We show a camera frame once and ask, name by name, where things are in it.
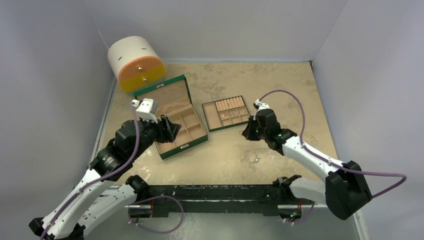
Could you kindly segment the green jewelry box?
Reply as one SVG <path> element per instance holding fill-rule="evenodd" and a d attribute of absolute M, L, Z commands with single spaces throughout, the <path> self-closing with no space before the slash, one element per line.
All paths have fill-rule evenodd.
<path fill-rule="evenodd" d="M 149 98 L 158 101 L 156 115 L 166 115 L 172 123 L 181 125 L 174 142 L 155 144 L 162 160 L 208 140 L 184 74 L 135 91 L 133 96 L 137 100 Z"/>

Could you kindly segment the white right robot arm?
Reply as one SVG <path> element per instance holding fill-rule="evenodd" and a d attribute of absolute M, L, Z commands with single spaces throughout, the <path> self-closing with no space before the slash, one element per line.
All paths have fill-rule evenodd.
<path fill-rule="evenodd" d="M 281 128 L 272 109 L 261 109 L 250 116 L 242 135 L 249 141 L 265 141 L 271 150 L 300 163 L 319 178 L 310 181 L 299 177 L 283 187 L 280 196 L 288 204 L 308 199 L 325 204 L 337 218 L 346 220 L 373 199 L 358 163 L 327 155 L 321 159 L 319 151 L 301 143 L 294 131 Z"/>

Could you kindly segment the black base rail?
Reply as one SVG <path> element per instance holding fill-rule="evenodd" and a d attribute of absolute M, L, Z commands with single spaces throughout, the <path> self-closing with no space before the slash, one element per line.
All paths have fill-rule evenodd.
<path fill-rule="evenodd" d="M 261 214 L 290 217 L 288 208 L 310 205 L 298 199 L 287 186 L 242 185 L 151 185 L 146 203 L 129 207 L 131 218 L 167 218 L 170 213 Z"/>

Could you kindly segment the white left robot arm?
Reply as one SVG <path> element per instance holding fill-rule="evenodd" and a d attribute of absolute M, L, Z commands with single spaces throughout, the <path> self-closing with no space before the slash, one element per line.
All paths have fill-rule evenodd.
<path fill-rule="evenodd" d="M 151 205 L 164 194 L 153 195 L 138 175 L 125 184 L 113 184 L 154 143 L 172 143 L 181 125 L 165 115 L 128 120 L 89 164 L 80 182 L 51 213 L 30 221 L 29 228 L 42 240 L 82 240 L 118 209 L 131 204 Z"/>

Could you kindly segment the green jewelry tray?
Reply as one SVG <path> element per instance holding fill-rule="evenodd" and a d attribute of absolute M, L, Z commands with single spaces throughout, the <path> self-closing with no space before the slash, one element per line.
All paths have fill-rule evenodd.
<path fill-rule="evenodd" d="M 251 116 L 242 95 L 203 103 L 202 109 L 209 132 L 247 124 Z M 229 111 L 232 110 L 244 111 L 246 115 L 230 117 Z M 228 118 L 222 119 L 222 114 L 227 114 Z"/>

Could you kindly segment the white cylindrical drawer cabinet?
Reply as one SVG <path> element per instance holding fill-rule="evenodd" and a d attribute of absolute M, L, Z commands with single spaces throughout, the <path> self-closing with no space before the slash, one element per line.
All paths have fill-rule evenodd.
<path fill-rule="evenodd" d="M 164 78 L 164 62 L 141 36 L 128 36 L 113 43 L 107 53 L 109 65 L 121 90 L 133 93 Z"/>

